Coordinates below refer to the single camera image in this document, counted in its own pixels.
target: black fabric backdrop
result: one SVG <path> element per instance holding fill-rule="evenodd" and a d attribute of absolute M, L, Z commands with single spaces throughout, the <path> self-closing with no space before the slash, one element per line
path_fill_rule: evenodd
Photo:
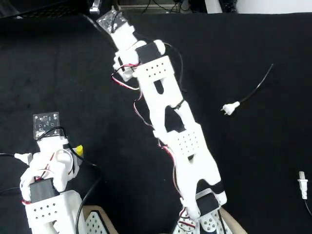
<path fill-rule="evenodd" d="M 225 209 L 253 234 L 310 232 L 296 180 L 299 170 L 312 177 L 312 15 L 130 20 L 183 55 L 184 96 L 217 161 Z M 107 38 L 83 17 L 11 19 L 0 29 L 0 151 L 36 152 L 32 114 L 59 111 L 71 143 L 104 170 L 88 204 L 102 206 L 121 234 L 169 232 L 180 209 L 172 162 L 132 109 L 138 93 L 111 82 Z M 224 116 L 222 105 L 250 92 L 271 63 L 259 92 Z M 0 188 L 18 186 L 25 168 L 1 158 Z M 95 178 L 83 165 L 69 187 L 84 196 Z M 30 233 L 19 194 L 1 195 L 0 210 L 0 233 Z"/>

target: white bracket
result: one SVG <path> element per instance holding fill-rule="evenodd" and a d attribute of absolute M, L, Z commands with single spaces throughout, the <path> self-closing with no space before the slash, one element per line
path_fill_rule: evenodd
<path fill-rule="evenodd" d="M 87 234 L 109 234 L 105 229 L 105 224 L 96 211 L 90 212 L 86 222 Z"/>
<path fill-rule="evenodd" d="M 79 193 L 70 190 L 58 196 L 26 205 L 28 224 L 32 233 L 76 233 L 75 222 L 80 204 Z M 86 233 L 82 213 L 79 217 L 79 233 Z"/>
<path fill-rule="evenodd" d="M 177 184 L 182 194 L 182 203 L 193 220 L 201 214 L 196 203 L 197 183 L 204 179 L 210 185 L 221 181 L 221 177 L 211 156 L 198 123 L 195 122 L 191 109 L 183 96 L 175 78 L 175 72 L 168 56 L 143 64 L 135 70 L 141 91 L 150 110 L 150 119 L 154 127 L 154 135 L 168 145 L 175 159 Z M 164 92 L 158 93 L 154 82 L 160 80 Z M 167 132 L 165 127 L 165 109 L 167 106 L 176 108 L 185 130 Z M 225 192 L 215 194 L 219 205 L 226 203 Z"/>

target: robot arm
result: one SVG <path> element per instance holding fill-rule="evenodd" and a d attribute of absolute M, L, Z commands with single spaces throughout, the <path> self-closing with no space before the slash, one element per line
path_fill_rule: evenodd
<path fill-rule="evenodd" d="M 210 154 L 203 132 L 195 122 L 189 104 L 183 99 L 175 72 L 168 56 L 164 56 L 165 45 L 160 40 L 151 43 L 138 41 L 134 27 L 112 10 L 97 20 L 98 24 L 111 36 L 118 51 L 113 67 L 126 82 L 135 77 L 138 80 L 150 111 L 154 135 L 166 145 L 176 166 L 177 184 L 181 203 L 192 220 L 197 220 L 218 210 L 227 198 L 222 188 L 221 177 L 215 160 Z M 137 64 L 135 68 L 119 69 L 125 64 Z M 155 82 L 161 82 L 163 92 L 159 93 Z M 184 130 L 167 132 L 165 108 L 170 106 L 180 116 Z M 196 195 L 197 184 L 205 180 L 210 187 Z M 216 206 L 200 207 L 198 199 L 209 197 L 207 201 Z"/>
<path fill-rule="evenodd" d="M 67 136 L 61 136 L 59 114 L 34 115 L 34 139 L 40 152 L 15 154 L 29 167 L 20 178 L 22 203 L 33 234 L 74 234 L 80 195 L 65 191 L 67 182 L 79 172 L 82 146 L 71 149 Z M 79 216 L 79 233 L 86 233 L 83 215 Z"/>

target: electrical plug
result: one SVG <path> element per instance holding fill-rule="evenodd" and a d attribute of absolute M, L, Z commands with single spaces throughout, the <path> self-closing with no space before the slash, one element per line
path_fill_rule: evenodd
<path fill-rule="evenodd" d="M 299 186 L 301 190 L 302 199 L 308 199 L 308 180 L 306 179 L 304 172 L 299 172 Z"/>
<path fill-rule="evenodd" d="M 221 111 L 224 111 L 225 115 L 230 116 L 239 105 L 240 105 L 239 101 L 229 103 L 229 104 L 225 104 L 225 105 L 223 105 Z"/>

